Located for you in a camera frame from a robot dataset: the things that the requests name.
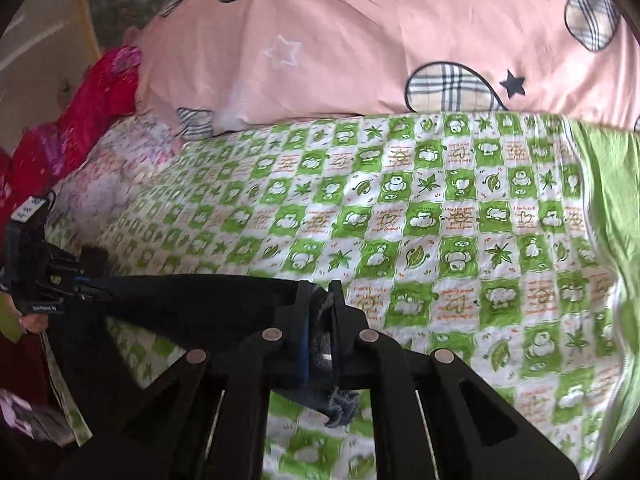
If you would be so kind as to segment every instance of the bed sheet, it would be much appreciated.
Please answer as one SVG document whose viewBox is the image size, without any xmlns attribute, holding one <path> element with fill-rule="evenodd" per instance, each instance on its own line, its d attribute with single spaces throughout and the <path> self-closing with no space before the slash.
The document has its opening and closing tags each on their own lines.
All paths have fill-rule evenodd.
<svg viewBox="0 0 640 480">
<path fill-rule="evenodd" d="M 567 120 L 492 112 L 319 120 L 190 142 L 98 238 L 123 274 L 327 285 L 405 348 L 447 347 L 589 473 L 625 373 L 620 277 L 593 241 Z M 69 245 L 69 224 L 49 238 Z M 141 385 L 182 355 L 117 321 Z M 50 362 L 80 440 L 90 432 Z M 266 475 L 372 478 L 370 409 L 350 428 L 270 404 Z"/>
</svg>

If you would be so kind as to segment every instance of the green blanket edge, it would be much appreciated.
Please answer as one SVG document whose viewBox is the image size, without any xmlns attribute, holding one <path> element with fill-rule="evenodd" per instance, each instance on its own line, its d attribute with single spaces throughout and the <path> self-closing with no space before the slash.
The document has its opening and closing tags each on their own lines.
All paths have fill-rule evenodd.
<svg viewBox="0 0 640 480">
<path fill-rule="evenodd" d="M 616 423 L 602 428 L 604 449 L 611 450 L 640 406 L 640 137 L 575 121 L 571 127 L 591 191 L 593 236 L 623 282 L 615 315 L 627 346 L 625 373 L 610 407 Z"/>
</svg>

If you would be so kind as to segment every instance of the pillowcase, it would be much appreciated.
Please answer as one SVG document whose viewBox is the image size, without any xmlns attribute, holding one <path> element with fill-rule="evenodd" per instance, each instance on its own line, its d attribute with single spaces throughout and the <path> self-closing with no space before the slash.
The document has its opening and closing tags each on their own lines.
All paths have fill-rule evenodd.
<svg viewBox="0 0 640 480">
<path fill-rule="evenodd" d="M 140 109 L 193 138 L 411 110 L 640 114 L 640 48 L 611 0 L 174 0 L 136 44 Z"/>
</svg>

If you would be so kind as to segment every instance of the green fabric strip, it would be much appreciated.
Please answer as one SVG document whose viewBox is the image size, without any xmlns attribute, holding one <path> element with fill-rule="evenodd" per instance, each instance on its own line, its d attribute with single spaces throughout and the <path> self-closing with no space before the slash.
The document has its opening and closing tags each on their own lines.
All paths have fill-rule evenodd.
<svg viewBox="0 0 640 480">
<path fill-rule="evenodd" d="M 20 326 L 15 312 L 6 301 L 8 297 L 8 295 L 2 294 L 2 298 L 0 298 L 0 333 L 12 343 L 17 343 L 24 330 Z"/>
<path fill-rule="evenodd" d="M 629 348 L 625 379 L 610 412 L 617 423 L 604 440 L 610 449 L 640 405 L 640 137 L 575 122 L 572 132 L 590 181 L 593 235 L 598 247 L 609 251 L 624 283 L 617 325 Z"/>
</svg>

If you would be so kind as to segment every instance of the leaf print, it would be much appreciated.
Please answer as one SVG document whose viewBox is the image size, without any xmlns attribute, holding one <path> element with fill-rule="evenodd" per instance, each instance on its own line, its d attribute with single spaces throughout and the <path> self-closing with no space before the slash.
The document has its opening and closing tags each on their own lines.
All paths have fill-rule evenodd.
<svg viewBox="0 0 640 480">
<path fill-rule="evenodd" d="M 366 195 L 369 191 L 371 191 L 371 181 L 363 180 L 353 189 L 358 194 L 358 196 Z"/>
<path fill-rule="evenodd" d="M 547 171 L 542 177 L 542 183 L 544 187 L 542 189 L 546 189 L 547 187 L 555 186 L 557 182 L 554 180 L 554 176 L 551 173 L 551 170 Z"/>
<path fill-rule="evenodd" d="M 568 454 L 571 451 L 571 448 L 574 446 L 574 441 L 571 440 L 571 437 L 567 435 L 560 441 L 560 451 L 564 454 Z"/>
<path fill-rule="evenodd" d="M 367 128 L 365 131 L 367 133 L 367 140 L 375 139 L 376 137 L 382 137 L 382 130 L 375 126 Z"/>
<path fill-rule="evenodd" d="M 478 123 L 478 128 L 481 132 L 484 132 L 487 128 L 491 127 L 491 121 L 489 119 L 483 119 L 480 117 L 476 122 Z"/>
<path fill-rule="evenodd" d="M 224 242 L 218 242 L 213 248 L 212 254 L 220 254 L 226 251 L 226 244 Z"/>
<path fill-rule="evenodd" d="M 485 184 L 490 191 L 496 191 L 497 189 L 500 189 L 500 178 L 498 177 L 497 173 L 492 173 L 491 175 L 489 175 L 483 182 L 483 184 Z"/>
<path fill-rule="evenodd" d="M 582 327 L 578 328 L 574 334 L 567 332 L 566 335 L 569 338 L 566 346 L 568 348 L 572 348 L 572 353 L 576 349 L 578 352 L 582 353 L 582 350 L 589 346 L 589 342 L 584 338 L 584 329 Z"/>
<path fill-rule="evenodd" d="M 420 193 L 422 193 L 424 190 L 433 191 L 437 187 L 440 187 L 440 184 L 436 184 L 436 176 L 434 173 L 429 178 L 427 178 L 427 180 L 419 178 L 418 187 L 420 188 Z"/>
<path fill-rule="evenodd" d="M 488 354 L 484 355 L 485 359 L 491 361 L 491 368 L 497 372 L 500 368 L 504 368 L 511 362 L 511 352 L 508 343 L 503 339 L 494 344 Z"/>
<path fill-rule="evenodd" d="M 280 248 L 277 245 L 272 245 L 270 247 L 267 247 L 264 250 L 264 252 L 262 253 L 262 259 L 263 260 L 269 260 L 270 258 L 273 258 L 279 252 L 280 252 Z"/>
<path fill-rule="evenodd" d="M 340 266 L 346 267 L 348 269 L 349 262 L 351 261 L 351 257 L 349 256 L 350 252 L 351 251 L 347 251 L 343 253 L 342 251 L 338 251 L 337 253 L 330 254 L 331 261 L 329 262 L 329 272 L 337 269 Z"/>
<path fill-rule="evenodd" d="M 311 193 L 311 182 L 304 182 L 302 184 L 297 184 L 296 186 L 296 192 L 293 194 L 293 196 L 296 195 L 306 195 L 307 193 Z"/>
<path fill-rule="evenodd" d="M 556 250 L 556 259 L 559 262 L 564 262 L 568 258 L 569 251 L 562 242 L 555 243 L 554 249 Z"/>
<path fill-rule="evenodd" d="M 76 410 L 69 411 L 69 418 L 71 419 L 71 427 L 74 428 L 74 430 L 77 428 L 82 428 L 82 426 L 84 425 L 82 416 Z"/>
<path fill-rule="evenodd" d="M 423 132 L 428 134 L 431 130 L 433 130 L 433 127 L 435 126 L 435 123 L 433 122 L 433 119 L 425 119 L 420 123 L 420 127 L 422 128 Z"/>
<path fill-rule="evenodd" d="M 260 184 L 256 184 L 255 186 L 252 186 L 252 188 L 249 190 L 249 198 L 257 197 L 258 193 L 260 193 Z"/>
<path fill-rule="evenodd" d="M 494 269 L 502 262 L 511 263 L 511 251 L 507 250 L 507 244 L 503 247 L 496 244 L 493 249 L 487 249 L 485 252 L 493 255 L 491 264 L 494 266 Z"/>
<path fill-rule="evenodd" d="M 587 424 L 586 424 L 586 427 L 584 428 L 584 433 L 587 435 L 591 433 L 595 433 L 600 429 L 601 425 L 602 425 L 602 414 L 594 413 L 591 417 L 587 418 Z"/>
<path fill-rule="evenodd" d="M 417 249 L 409 249 L 406 253 L 405 269 L 415 269 L 415 267 L 420 267 L 428 257 L 429 255 L 424 253 L 424 249 L 421 245 L 419 245 Z"/>
</svg>

